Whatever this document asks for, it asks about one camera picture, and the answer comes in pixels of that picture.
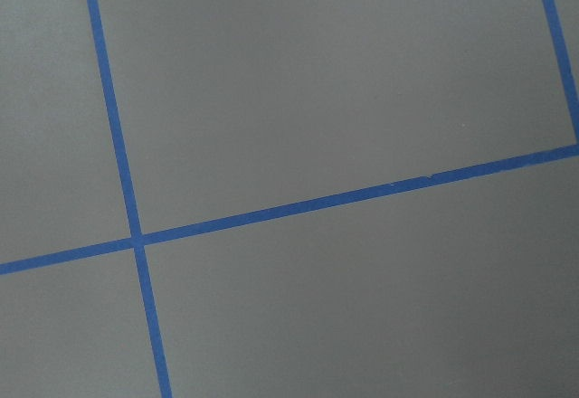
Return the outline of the blue tape grid lines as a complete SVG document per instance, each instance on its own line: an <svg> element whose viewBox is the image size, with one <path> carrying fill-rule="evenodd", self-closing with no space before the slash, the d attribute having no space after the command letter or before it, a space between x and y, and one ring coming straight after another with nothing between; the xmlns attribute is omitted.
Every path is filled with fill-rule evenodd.
<svg viewBox="0 0 579 398"><path fill-rule="evenodd" d="M159 392L163 397L173 394L170 374L166 361L161 327L159 325L157 306L147 260L146 248L163 242L173 242L179 239L229 230L255 223L277 220L302 213L312 213L346 204L354 204L391 195L419 191L437 185L446 185L483 176L499 174L530 166L539 166L558 160L575 158L578 155L577 144L537 151L531 154L513 156L475 166L465 166L440 173L417 176L398 180L383 185L369 186L339 194L321 196L292 204L283 204L248 213L221 217L214 220L192 223L184 226L145 233L142 230L138 212L138 201L135 195L134 183L130 171L126 142L123 137L123 127L119 115L119 107L115 94L114 79L110 68L109 54L106 44L105 30L102 23L99 0L86 0L90 18L91 37L98 63L101 89L109 123L112 146L119 181L123 196L124 208L128 220L129 236L127 238L101 242L74 249L57 251L17 261L2 264L4 275L22 271L45 268L61 263L83 260L105 254L131 250L134 255L138 275L139 291L142 298L147 321L148 339L157 375Z"/></svg>

